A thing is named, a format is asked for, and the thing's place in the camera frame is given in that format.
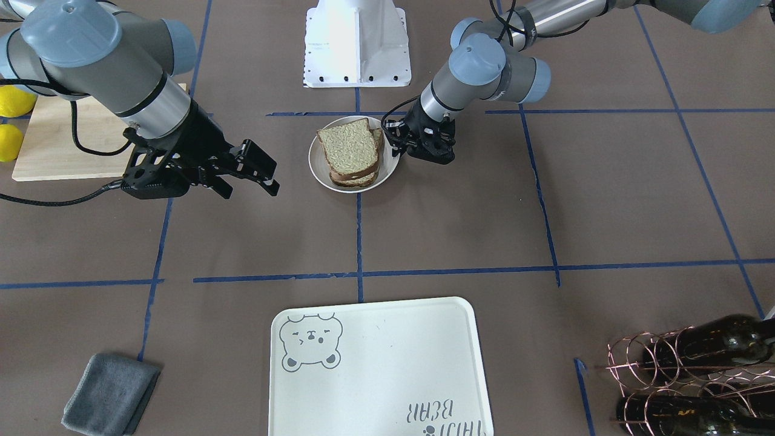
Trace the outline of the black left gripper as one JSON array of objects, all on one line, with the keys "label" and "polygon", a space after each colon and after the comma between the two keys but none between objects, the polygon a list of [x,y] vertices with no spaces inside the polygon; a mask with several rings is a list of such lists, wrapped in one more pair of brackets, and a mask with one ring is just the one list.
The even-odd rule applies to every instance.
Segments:
[{"label": "black left gripper", "polygon": [[[424,112],[421,103],[415,102],[418,99],[419,96],[414,96],[384,114],[384,134],[391,147],[391,155],[398,157],[408,153],[421,160],[448,165],[455,158],[453,147],[456,143],[456,122],[446,115],[442,121],[435,121]],[[405,117],[399,121],[388,119],[388,116],[409,103],[412,103],[412,108]]]}]

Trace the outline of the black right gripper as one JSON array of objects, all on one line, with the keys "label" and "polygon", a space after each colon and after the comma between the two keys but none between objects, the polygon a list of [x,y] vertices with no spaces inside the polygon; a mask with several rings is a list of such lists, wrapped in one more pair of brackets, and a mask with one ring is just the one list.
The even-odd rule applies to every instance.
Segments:
[{"label": "black right gripper", "polygon": [[196,185],[230,199],[233,186],[222,176],[257,182],[270,196],[279,193],[276,160],[250,139],[235,147],[233,154],[234,146],[194,101],[169,135],[144,139],[128,127],[124,136],[134,147],[120,188],[137,199],[180,197]]}]

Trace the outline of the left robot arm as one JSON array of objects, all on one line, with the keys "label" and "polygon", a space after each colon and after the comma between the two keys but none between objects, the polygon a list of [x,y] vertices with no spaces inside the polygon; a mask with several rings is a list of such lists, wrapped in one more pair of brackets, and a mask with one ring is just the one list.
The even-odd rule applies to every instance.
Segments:
[{"label": "left robot arm", "polygon": [[531,1],[512,3],[488,21],[458,22],[446,63],[410,100],[405,117],[380,121],[391,154],[408,154],[438,165],[451,163],[456,118],[471,102],[532,103],[548,92],[550,66],[525,56],[524,50],[540,39],[570,36],[594,18],[635,5],[636,1]]}]

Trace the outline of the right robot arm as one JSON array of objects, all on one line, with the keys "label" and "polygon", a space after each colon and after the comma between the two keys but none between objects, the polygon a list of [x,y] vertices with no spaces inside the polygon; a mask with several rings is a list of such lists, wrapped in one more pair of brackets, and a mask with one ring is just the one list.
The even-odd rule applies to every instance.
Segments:
[{"label": "right robot arm", "polygon": [[99,189],[137,199],[185,195],[201,185],[229,199],[224,176],[276,196],[276,161],[254,141],[229,144],[174,76],[196,64],[196,40],[180,21],[150,20],[109,1],[3,1],[2,83],[74,105],[94,97],[124,121],[132,149],[124,176]]}]

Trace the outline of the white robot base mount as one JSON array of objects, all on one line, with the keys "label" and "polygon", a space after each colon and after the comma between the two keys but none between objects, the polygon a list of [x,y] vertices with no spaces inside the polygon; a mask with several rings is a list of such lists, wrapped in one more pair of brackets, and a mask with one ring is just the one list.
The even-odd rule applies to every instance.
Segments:
[{"label": "white robot base mount", "polygon": [[306,12],[303,85],[406,87],[412,80],[403,8],[392,1],[319,1]]}]

